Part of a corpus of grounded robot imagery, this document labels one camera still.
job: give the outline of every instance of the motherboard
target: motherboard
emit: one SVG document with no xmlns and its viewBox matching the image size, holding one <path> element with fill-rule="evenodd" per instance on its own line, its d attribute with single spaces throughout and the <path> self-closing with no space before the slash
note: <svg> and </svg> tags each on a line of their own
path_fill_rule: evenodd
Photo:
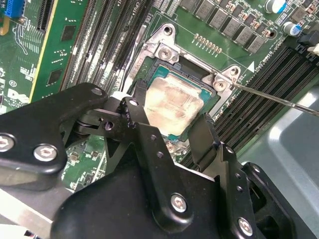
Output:
<svg viewBox="0 0 319 239">
<path fill-rule="evenodd" d="M 175 162 L 197 169 L 187 132 L 201 114 L 240 154 L 287 110 L 224 79 L 294 102 L 318 81 L 319 58 L 307 50 L 318 7 L 317 0 L 0 0 L 0 114 L 83 82 L 132 95 L 143 81 L 150 124 Z M 67 154 L 62 181 L 70 190 L 104 176 L 103 138 Z"/>
</svg>

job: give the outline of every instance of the white triangle marking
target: white triangle marking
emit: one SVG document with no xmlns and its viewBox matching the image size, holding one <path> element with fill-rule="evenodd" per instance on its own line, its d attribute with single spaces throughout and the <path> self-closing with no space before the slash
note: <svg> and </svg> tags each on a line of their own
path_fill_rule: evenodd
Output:
<svg viewBox="0 0 319 239">
<path fill-rule="evenodd" d="M 253 61 L 247 69 L 250 70 L 252 73 L 254 73 L 255 72 L 255 62 Z"/>
</svg>

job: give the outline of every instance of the white connector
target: white connector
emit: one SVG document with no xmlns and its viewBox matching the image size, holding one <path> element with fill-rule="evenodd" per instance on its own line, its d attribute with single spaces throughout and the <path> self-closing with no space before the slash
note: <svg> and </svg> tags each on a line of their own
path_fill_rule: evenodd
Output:
<svg viewBox="0 0 319 239">
<path fill-rule="evenodd" d="M 319 44 L 317 44 L 316 46 L 309 47 L 307 51 L 319 56 Z"/>
</svg>

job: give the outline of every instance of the black ram slot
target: black ram slot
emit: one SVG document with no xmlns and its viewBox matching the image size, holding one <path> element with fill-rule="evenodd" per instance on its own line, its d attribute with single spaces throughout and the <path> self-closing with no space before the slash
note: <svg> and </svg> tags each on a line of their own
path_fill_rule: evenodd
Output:
<svg viewBox="0 0 319 239">
<path fill-rule="evenodd" d="M 123 13 L 123 15 L 121 16 L 121 20 L 119 22 L 119 24 L 116 26 L 116 31 L 114 32 L 114 34 L 112 35 L 112 38 L 110 38 L 110 44 L 107 45 L 107 47 L 105 48 L 105 53 L 102 58 L 101 61 L 99 61 L 100 67 L 97 67 L 96 70 L 93 73 L 93 83 L 97 86 L 100 85 L 101 83 L 101 79 L 102 76 L 104 74 L 104 70 L 105 70 L 105 65 L 111 60 L 111 57 L 114 54 L 114 51 L 116 50 L 120 38 L 121 37 L 126 37 L 126 34 L 128 32 L 128 28 L 130 27 L 129 24 L 129 20 L 131 18 L 132 15 L 135 15 L 133 13 L 133 9 L 136 5 L 137 1 L 128 1 L 126 6 L 125 6 L 125 12 Z"/>
<path fill-rule="evenodd" d="M 318 60 L 309 57 L 302 46 L 288 38 L 247 86 L 290 101 L 318 74 Z M 241 92 L 217 120 L 217 133 L 223 142 L 238 151 L 263 132 L 283 107 Z"/>
<path fill-rule="evenodd" d="M 40 8 L 40 13 L 38 16 L 37 29 L 39 31 L 45 32 L 47 29 L 48 21 L 51 15 L 52 6 L 54 0 L 43 0 Z"/>
<path fill-rule="evenodd" d="M 183 161 L 181 162 L 181 165 L 192 170 L 196 170 L 196 171 L 198 170 L 198 166 L 194 164 L 193 157 L 190 151 L 184 157 Z"/>
<path fill-rule="evenodd" d="M 86 7 L 83 20 L 81 22 L 79 33 L 76 37 L 75 44 L 73 48 L 79 49 L 81 47 L 81 44 L 84 41 L 85 34 L 89 28 L 90 20 L 92 18 L 92 15 L 94 13 L 95 5 L 97 0 L 89 0 L 88 5 Z M 79 56 L 79 51 L 77 51 L 76 55 L 71 54 L 68 67 L 66 69 L 66 73 L 64 75 L 64 80 L 61 86 L 61 90 L 65 90 L 68 87 L 68 83 L 70 81 L 71 75 L 74 71 L 74 67 L 76 64 L 76 60 Z"/>
<path fill-rule="evenodd" d="M 287 82 L 285 82 L 283 79 L 292 71 L 294 67 L 300 62 L 300 56 L 294 56 L 292 59 L 289 60 L 288 67 L 285 69 L 277 68 L 276 71 L 274 72 L 274 80 L 269 81 L 268 84 L 264 87 L 263 92 L 274 95 L 277 97 L 281 97 L 281 95 L 276 94 L 275 92 L 272 92 L 272 90 L 276 87 L 279 86 L 279 84 L 284 83 L 285 85 Z M 235 127 L 237 124 L 241 123 L 241 121 L 244 121 L 246 119 L 249 119 L 249 115 L 251 114 L 252 111 L 255 109 L 258 109 L 258 107 L 261 105 L 261 100 L 263 98 L 261 97 L 254 97 L 251 96 L 249 101 L 246 103 L 247 107 L 243 108 L 237 115 L 236 117 L 238 118 L 238 121 L 232 122 L 232 124 L 227 125 L 225 127 L 225 131 L 223 132 L 224 135 L 228 135 L 232 129 L 232 127 Z"/>
<path fill-rule="evenodd" d="M 277 51 L 277 54 L 273 56 L 273 64 L 271 64 L 271 62 L 268 61 L 262 69 L 262 73 L 259 76 L 259 80 L 251 80 L 247 86 L 262 91 L 262 85 L 269 79 L 271 73 L 273 73 L 280 66 L 280 64 L 287 59 L 291 52 L 293 52 L 292 49 L 279 49 Z M 223 116 L 225 118 L 225 121 L 218 121 L 216 128 L 222 130 L 224 127 L 226 127 L 226 125 L 230 121 L 232 121 L 232 118 L 238 112 L 242 111 L 242 108 L 245 107 L 245 105 L 252 96 L 253 94 L 242 91 L 240 95 L 237 97 L 237 99 L 232 103 L 232 106 L 224 112 Z"/>
<path fill-rule="evenodd" d="M 137 39 L 137 36 L 139 34 L 139 31 L 144 24 L 149 12 L 151 11 L 151 8 L 154 4 L 155 0 L 148 0 L 145 2 L 145 6 L 142 6 L 138 9 L 138 12 L 136 14 L 136 17 L 134 18 L 133 24 L 131 29 L 129 30 L 128 37 L 125 40 L 125 44 L 123 44 L 123 47 L 120 49 L 118 55 L 115 58 L 115 63 L 112 67 L 110 77 L 108 78 L 108 82 L 110 82 L 105 88 L 105 90 L 109 93 L 110 90 L 114 87 L 116 83 L 116 72 L 119 69 L 122 69 L 126 59 L 130 56 L 132 49 L 135 45 L 135 41 Z"/>
<path fill-rule="evenodd" d="M 90 45 L 89 48 L 89 54 L 91 54 L 92 56 L 94 56 L 97 53 L 97 49 L 98 46 L 100 45 L 102 38 L 104 36 L 104 34 L 106 32 L 108 32 L 108 36 L 104 42 L 104 48 L 105 49 L 109 44 L 110 44 L 110 39 L 112 34 L 114 33 L 115 29 L 116 29 L 116 25 L 122 15 L 123 10 L 125 9 L 125 2 L 126 1 L 121 1 L 120 2 L 120 6 L 119 6 L 119 10 L 117 12 L 116 18 L 114 21 L 111 21 L 110 16 L 114 10 L 114 5 L 109 5 L 107 7 L 107 10 L 104 12 L 104 15 L 102 17 L 102 21 L 99 24 L 97 33 L 95 35 L 95 37 L 93 37 L 94 41 L 92 42 L 92 44 Z M 80 73 L 79 73 L 79 78 L 78 78 L 78 83 L 83 83 L 87 80 L 87 75 L 89 73 L 90 70 L 90 66 L 91 66 L 92 62 L 86 60 L 84 66 L 82 67 Z"/>
</svg>

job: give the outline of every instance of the black arm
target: black arm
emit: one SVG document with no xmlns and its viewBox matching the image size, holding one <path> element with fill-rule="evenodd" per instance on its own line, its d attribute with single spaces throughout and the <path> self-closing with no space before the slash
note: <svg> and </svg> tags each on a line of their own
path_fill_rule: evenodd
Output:
<svg viewBox="0 0 319 239">
<path fill-rule="evenodd" d="M 0 116 L 0 132 L 13 141 L 0 149 L 0 185 L 24 190 L 54 187 L 64 147 L 91 134 L 105 137 L 107 176 L 61 205 L 53 239 L 315 238 L 260 168 L 238 163 L 207 116 L 193 125 L 189 141 L 210 178 L 174 165 L 135 98 L 108 100 L 92 84 Z"/>
</svg>

